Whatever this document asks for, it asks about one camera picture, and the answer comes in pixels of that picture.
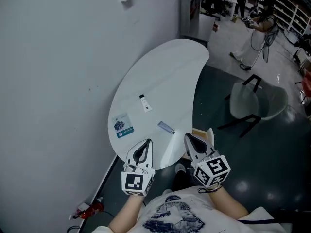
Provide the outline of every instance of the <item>blue card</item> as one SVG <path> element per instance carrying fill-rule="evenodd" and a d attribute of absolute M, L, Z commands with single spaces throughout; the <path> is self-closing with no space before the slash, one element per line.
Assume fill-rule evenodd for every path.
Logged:
<path fill-rule="evenodd" d="M 134 132 L 134 128 L 127 113 L 113 117 L 112 125 L 115 128 L 118 138 Z"/>

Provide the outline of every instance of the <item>black chair leg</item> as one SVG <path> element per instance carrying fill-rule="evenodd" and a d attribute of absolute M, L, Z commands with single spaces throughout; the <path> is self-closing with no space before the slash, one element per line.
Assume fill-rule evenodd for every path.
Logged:
<path fill-rule="evenodd" d="M 251 114 L 251 115 L 249 115 L 249 116 L 243 117 L 243 118 L 241 118 L 241 119 L 236 119 L 236 120 L 234 120 L 234 121 L 232 121 L 232 122 L 230 122 L 230 123 L 227 123 L 227 124 L 225 124 L 225 125 L 219 126 L 219 127 L 217 127 L 217 129 L 222 130 L 222 129 L 224 129 L 224 128 L 227 128 L 227 127 L 236 125 L 236 124 L 238 124 L 238 123 L 240 123 L 240 122 L 244 122 L 244 121 L 247 121 L 248 119 L 252 119 L 252 118 L 255 119 L 255 121 L 254 121 L 254 122 L 251 122 L 251 123 L 249 124 L 249 126 L 247 127 L 247 129 L 240 135 L 240 138 L 242 138 L 242 137 L 245 136 L 246 133 L 248 133 L 257 123 L 260 122 L 261 117 Z"/>
<path fill-rule="evenodd" d="M 260 122 L 260 119 L 261 119 L 261 118 L 259 118 L 259 119 L 256 118 L 255 121 L 251 122 L 251 123 L 248 125 L 247 129 L 244 130 L 244 132 L 240 135 L 240 138 L 242 138 L 243 136 L 245 136 L 257 123 L 259 123 L 259 122 Z"/>
<path fill-rule="evenodd" d="M 253 79 L 256 79 L 256 84 L 254 86 L 253 92 L 256 93 L 258 86 L 260 84 L 261 81 L 261 77 L 258 77 L 257 75 L 253 74 L 252 76 L 250 76 L 246 81 L 243 82 L 243 85 L 247 85 L 248 83 L 250 83 Z M 225 97 L 225 100 L 228 100 L 230 98 L 231 94 L 229 94 L 228 96 Z"/>
<path fill-rule="evenodd" d="M 230 98 L 231 94 L 225 97 L 225 100 L 228 100 Z"/>
<path fill-rule="evenodd" d="M 306 96 L 303 98 L 303 100 L 301 101 L 301 104 L 303 103 L 303 101 L 305 100 Z"/>

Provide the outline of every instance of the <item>red object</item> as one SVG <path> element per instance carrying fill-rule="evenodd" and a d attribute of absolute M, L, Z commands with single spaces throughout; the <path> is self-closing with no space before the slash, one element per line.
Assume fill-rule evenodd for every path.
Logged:
<path fill-rule="evenodd" d="M 95 203 L 88 207 L 85 211 L 82 211 L 77 215 L 77 217 L 80 217 L 82 219 L 89 218 L 90 216 L 93 216 L 99 212 L 102 212 L 104 210 L 104 205 L 102 203 Z"/>
<path fill-rule="evenodd" d="M 303 91 L 305 92 L 305 95 L 307 97 L 311 97 L 311 73 L 310 72 L 306 72 L 305 77 L 303 78 L 302 82 L 302 88 Z"/>

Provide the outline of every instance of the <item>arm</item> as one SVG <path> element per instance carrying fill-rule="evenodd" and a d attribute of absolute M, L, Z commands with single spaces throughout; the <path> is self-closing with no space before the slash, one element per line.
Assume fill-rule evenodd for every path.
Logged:
<path fill-rule="evenodd" d="M 130 196 L 123 208 L 109 224 L 109 228 L 114 233 L 126 233 L 133 228 L 144 198 L 143 196 Z"/>
<path fill-rule="evenodd" d="M 259 19 L 260 19 L 260 17 L 252 18 L 252 20 L 255 21 L 255 22 L 259 22 Z"/>
<path fill-rule="evenodd" d="M 246 208 L 232 198 L 223 187 L 218 189 L 216 192 L 209 193 L 209 197 L 215 204 L 218 211 L 233 219 L 238 219 L 248 215 Z"/>
<path fill-rule="evenodd" d="M 269 22 L 269 21 L 264 21 L 263 23 L 262 23 L 262 25 L 258 25 L 258 26 L 253 26 L 252 28 L 253 29 L 256 29 L 256 30 L 258 30 L 258 31 L 260 31 L 260 32 L 266 32 L 266 31 L 268 31 L 269 29 L 271 29 L 271 27 L 272 27 L 273 25 L 272 25 L 272 23 L 271 22 Z"/>

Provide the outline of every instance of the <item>floor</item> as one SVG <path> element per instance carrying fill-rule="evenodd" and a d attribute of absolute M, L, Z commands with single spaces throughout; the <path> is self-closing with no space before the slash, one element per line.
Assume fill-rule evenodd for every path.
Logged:
<path fill-rule="evenodd" d="M 204 131 L 210 127 L 214 130 L 215 148 L 230 164 L 231 172 L 223 183 L 224 187 L 249 211 L 259 206 L 269 212 L 310 210 L 310 122 L 287 106 L 277 117 L 256 125 L 243 138 L 239 135 L 247 123 L 217 130 L 218 126 L 233 119 L 224 97 L 238 81 L 240 79 L 234 75 L 205 65 L 193 104 L 193 126 Z M 186 167 L 190 165 L 189 161 L 179 162 Z M 118 159 L 99 195 L 104 198 L 105 210 L 113 215 L 127 199 L 121 191 L 122 165 Z M 170 188 L 173 178 L 174 165 L 157 171 L 145 202 Z M 107 226 L 111 220 L 111 215 L 99 213 L 85 221 L 82 232 L 90 233 L 98 226 Z"/>
<path fill-rule="evenodd" d="M 246 28 L 240 19 L 234 23 L 229 17 L 222 17 L 222 20 L 216 23 L 220 25 L 220 29 L 212 33 L 208 43 L 210 58 L 207 64 L 243 80 L 251 74 L 256 74 L 272 85 L 283 87 L 288 94 L 289 105 L 306 116 L 304 107 L 300 104 L 300 84 L 298 86 L 295 84 L 302 80 L 298 73 L 298 65 L 293 61 L 293 54 L 297 48 L 286 39 L 283 32 L 279 32 L 269 48 L 268 63 L 265 63 L 261 53 L 254 67 L 250 71 L 244 71 L 240 69 L 240 63 L 230 57 L 229 53 L 238 50 L 250 37 L 252 30 Z"/>

